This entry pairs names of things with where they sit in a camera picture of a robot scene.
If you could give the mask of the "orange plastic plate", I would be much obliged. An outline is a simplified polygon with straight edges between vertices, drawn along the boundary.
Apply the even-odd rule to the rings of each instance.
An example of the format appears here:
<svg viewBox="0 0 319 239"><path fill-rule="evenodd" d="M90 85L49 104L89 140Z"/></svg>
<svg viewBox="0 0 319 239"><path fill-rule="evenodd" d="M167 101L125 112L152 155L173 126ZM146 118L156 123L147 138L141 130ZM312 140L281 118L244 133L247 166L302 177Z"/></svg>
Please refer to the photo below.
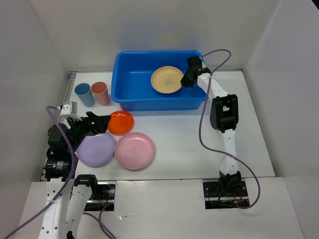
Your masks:
<svg viewBox="0 0 319 239"><path fill-rule="evenodd" d="M115 111L110 114L108 131L113 135L124 135L134 126L133 116L127 111Z"/></svg>

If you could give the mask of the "yellow plastic plate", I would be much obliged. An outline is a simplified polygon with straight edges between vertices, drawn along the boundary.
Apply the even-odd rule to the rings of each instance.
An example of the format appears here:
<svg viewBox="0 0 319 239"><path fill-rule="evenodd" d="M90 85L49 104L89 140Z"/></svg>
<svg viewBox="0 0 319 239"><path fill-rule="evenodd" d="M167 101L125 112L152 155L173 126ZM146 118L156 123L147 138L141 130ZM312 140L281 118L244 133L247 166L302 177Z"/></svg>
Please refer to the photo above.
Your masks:
<svg viewBox="0 0 319 239"><path fill-rule="evenodd" d="M163 66L156 69L151 76L151 86L159 93L172 94L181 87L184 74L177 67Z"/></svg>

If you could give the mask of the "lilac plastic plate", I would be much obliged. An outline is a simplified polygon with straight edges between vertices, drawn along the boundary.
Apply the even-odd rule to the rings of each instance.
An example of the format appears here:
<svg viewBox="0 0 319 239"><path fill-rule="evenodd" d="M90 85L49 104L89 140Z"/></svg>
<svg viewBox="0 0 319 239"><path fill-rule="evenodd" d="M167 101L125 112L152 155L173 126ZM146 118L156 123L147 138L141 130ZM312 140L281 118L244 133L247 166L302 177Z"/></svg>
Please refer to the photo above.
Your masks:
<svg viewBox="0 0 319 239"><path fill-rule="evenodd" d="M116 141L109 132L87 136L76 150L79 160L89 167L102 167L114 154Z"/></svg>

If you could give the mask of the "salmon pink plastic cup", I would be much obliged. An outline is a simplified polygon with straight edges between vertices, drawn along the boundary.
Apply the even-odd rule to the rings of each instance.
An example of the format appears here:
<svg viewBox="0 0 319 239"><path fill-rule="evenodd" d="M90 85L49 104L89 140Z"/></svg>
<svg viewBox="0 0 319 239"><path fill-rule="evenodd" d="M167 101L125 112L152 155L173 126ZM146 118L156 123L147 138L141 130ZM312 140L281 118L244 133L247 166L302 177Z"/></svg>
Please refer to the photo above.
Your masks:
<svg viewBox="0 0 319 239"><path fill-rule="evenodd" d="M106 106L109 104L109 93L107 84L104 82L96 82L91 86L91 91L95 96L98 103L102 106Z"/></svg>

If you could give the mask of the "blue plastic cup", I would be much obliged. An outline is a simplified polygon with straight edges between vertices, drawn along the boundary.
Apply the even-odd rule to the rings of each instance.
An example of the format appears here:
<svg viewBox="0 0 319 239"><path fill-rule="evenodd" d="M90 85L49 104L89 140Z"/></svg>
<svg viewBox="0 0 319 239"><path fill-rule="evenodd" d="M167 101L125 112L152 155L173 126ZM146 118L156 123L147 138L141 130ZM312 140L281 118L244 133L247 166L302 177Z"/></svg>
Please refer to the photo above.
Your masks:
<svg viewBox="0 0 319 239"><path fill-rule="evenodd" d="M92 107L95 103L93 94L91 92L91 87L87 83L81 83L78 84L75 89L75 94L78 96L78 98L81 100L81 102L86 107Z"/></svg>

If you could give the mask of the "pink plastic plate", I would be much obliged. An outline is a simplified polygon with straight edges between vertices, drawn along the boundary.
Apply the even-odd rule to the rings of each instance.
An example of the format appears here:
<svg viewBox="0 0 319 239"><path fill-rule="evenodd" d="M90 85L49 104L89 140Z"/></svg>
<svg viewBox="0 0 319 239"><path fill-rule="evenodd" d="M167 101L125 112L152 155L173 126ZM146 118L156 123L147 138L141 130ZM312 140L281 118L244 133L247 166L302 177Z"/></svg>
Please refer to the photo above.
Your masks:
<svg viewBox="0 0 319 239"><path fill-rule="evenodd" d="M115 158L120 166L130 171L146 168L155 154L153 141L140 132L131 132L117 142Z"/></svg>

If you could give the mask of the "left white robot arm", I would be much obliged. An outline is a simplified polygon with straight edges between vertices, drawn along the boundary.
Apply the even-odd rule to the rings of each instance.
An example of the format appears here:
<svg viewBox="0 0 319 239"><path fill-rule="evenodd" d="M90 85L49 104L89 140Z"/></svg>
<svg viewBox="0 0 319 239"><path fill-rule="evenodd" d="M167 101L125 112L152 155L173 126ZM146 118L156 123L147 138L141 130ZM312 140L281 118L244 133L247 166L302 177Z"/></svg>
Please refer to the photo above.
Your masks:
<svg viewBox="0 0 319 239"><path fill-rule="evenodd" d="M93 174L75 175L75 152L87 136L101 136L107 131L110 116L87 112L85 117L66 115L68 124L55 122L48 130L45 165L46 205L39 233L40 239L75 239L89 199L99 194Z"/></svg>

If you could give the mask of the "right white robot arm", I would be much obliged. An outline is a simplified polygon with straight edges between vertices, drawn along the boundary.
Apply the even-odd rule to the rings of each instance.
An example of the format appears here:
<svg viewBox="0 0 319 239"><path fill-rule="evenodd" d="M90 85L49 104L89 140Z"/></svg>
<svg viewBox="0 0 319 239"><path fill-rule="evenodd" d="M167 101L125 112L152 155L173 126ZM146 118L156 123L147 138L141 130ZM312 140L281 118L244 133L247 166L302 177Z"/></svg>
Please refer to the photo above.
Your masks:
<svg viewBox="0 0 319 239"><path fill-rule="evenodd" d="M224 90L211 76L211 71L203 66L199 56L187 59L188 68L181 85L193 87L198 85L212 100L210 110L210 124L223 138L224 157L219 169L219 192L224 196L231 195L241 184L239 165L235 160L235 129L239 121L238 97Z"/></svg>

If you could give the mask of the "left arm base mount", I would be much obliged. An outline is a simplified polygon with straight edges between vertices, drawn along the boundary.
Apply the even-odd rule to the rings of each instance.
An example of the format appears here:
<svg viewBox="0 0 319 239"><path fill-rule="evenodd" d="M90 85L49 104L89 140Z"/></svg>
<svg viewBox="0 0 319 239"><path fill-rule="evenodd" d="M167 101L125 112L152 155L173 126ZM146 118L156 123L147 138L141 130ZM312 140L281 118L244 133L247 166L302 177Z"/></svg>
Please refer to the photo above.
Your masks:
<svg viewBox="0 0 319 239"><path fill-rule="evenodd" d="M114 211L115 192L115 181L98 181L96 191L87 201L84 211Z"/></svg>

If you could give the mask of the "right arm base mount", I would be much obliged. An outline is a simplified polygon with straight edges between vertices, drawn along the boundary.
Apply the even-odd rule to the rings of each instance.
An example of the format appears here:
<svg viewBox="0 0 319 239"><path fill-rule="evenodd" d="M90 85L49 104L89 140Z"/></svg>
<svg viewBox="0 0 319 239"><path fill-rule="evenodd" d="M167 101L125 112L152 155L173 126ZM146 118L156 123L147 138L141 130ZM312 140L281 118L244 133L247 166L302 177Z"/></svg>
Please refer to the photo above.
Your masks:
<svg viewBox="0 0 319 239"><path fill-rule="evenodd" d="M202 182L205 208L233 209L238 203L241 207L250 206L245 181L233 189L222 190L217 180L204 180Z"/></svg>

